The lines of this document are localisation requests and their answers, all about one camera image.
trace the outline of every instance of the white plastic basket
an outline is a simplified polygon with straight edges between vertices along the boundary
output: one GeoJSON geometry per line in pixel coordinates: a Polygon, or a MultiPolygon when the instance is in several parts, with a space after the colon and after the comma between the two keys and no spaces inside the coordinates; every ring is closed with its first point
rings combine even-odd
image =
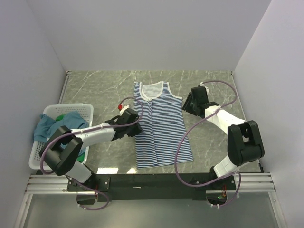
{"type": "MultiPolygon", "coordinates": [[[[92,126],[92,121],[93,121],[93,106],[91,104],[55,104],[55,105],[50,105],[45,108],[43,111],[44,114],[47,114],[49,117],[56,119],[59,115],[62,114],[67,114],[72,111],[77,111],[80,116],[86,120],[89,123],[89,126],[92,126]]],[[[44,146],[44,143],[34,141],[33,147],[32,147],[32,152],[30,153],[29,157],[29,166],[34,169],[34,170],[39,170],[40,169],[40,156],[39,152],[44,146]]],[[[83,164],[87,160],[89,152],[89,147],[85,149],[85,159],[83,161],[83,164]]],[[[50,170],[49,166],[44,163],[43,168],[45,170],[50,170]]]]}

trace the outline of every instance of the glass panel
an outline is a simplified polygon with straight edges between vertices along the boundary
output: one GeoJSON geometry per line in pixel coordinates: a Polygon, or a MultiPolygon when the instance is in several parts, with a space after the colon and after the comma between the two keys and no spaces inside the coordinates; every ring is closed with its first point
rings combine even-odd
{"type": "Polygon", "coordinates": [[[85,211],[75,195],[34,195],[28,212],[26,228],[278,227],[268,193],[240,193],[220,210],[205,201],[168,199],[114,201],[101,211],[85,211]]]}

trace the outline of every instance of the white wall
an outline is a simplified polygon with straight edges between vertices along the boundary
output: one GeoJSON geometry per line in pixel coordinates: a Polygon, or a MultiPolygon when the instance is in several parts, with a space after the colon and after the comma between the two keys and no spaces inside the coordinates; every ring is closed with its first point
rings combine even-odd
{"type": "Polygon", "coordinates": [[[27,0],[66,70],[234,70],[270,0],[27,0]]]}
{"type": "Polygon", "coordinates": [[[58,102],[65,72],[24,0],[0,2],[0,221],[15,223],[29,180],[33,130],[58,102]]]}
{"type": "Polygon", "coordinates": [[[272,0],[235,70],[290,228],[304,224],[304,1],[272,0]]]}

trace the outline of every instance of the blue cloth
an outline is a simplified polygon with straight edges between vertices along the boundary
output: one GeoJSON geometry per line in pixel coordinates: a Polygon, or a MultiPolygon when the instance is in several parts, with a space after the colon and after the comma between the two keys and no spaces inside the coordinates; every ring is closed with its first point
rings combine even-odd
{"type": "MultiPolygon", "coordinates": [[[[89,124],[79,115],[78,112],[70,112],[63,116],[62,120],[56,121],[46,114],[41,114],[40,121],[34,130],[34,141],[46,143],[55,131],[61,127],[66,126],[69,129],[82,129],[89,126],[89,124]]],[[[86,149],[82,149],[78,156],[86,152],[86,149]]]]}

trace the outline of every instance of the marble surface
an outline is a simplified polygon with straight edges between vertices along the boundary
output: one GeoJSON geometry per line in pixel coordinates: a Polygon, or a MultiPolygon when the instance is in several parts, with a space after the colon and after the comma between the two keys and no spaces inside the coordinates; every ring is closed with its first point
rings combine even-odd
{"type": "MultiPolygon", "coordinates": [[[[62,103],[89,103],[94,107],[93,125],[119,114],[117,106],[124,97],[133,95],[134,81],[152,84],[168,81],[171,91],[186,100],[192,87],[201,81],[220,79],[234,85],[230,71],[70,71],[62,103]]],[[[209,101],[222,105],[233,99],[232,90],[221,83],[209,83],[209,101]]],[[[133,106],[133,101],[124,105],[133,106]]],[[[244,119],[240,101],[225,108],[244,119]]],[[[201,118],[183,112],[186,129],[201,118]]],[[[178,165],[179,172],[209,172],[211,166],[227,155],[227,136],[215,125],[205,122],[189,134],[193,162],[178,165]]],[[[98,173],[174,173],[173,165],[136,169],[135,140],[125,136],[113,142],[90,146],[86,165],[98,173]]],[[[243,168],[242,172],[260,172],[258,161],[243,168]]]]}

